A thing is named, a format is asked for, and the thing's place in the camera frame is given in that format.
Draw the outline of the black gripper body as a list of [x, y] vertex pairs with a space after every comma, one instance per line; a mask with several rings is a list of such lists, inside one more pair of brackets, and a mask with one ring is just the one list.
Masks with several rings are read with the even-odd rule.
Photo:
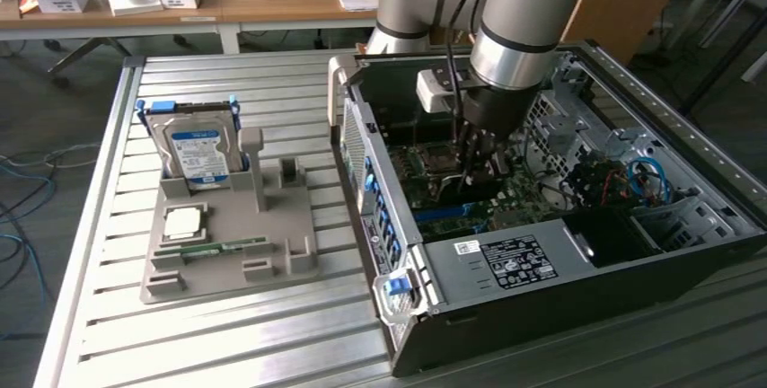
[[536, 84], [522, 90], [471, 87], [462, 95], [464, 120], [495, 137], [508, 137], [522, 126], [540, 91]]

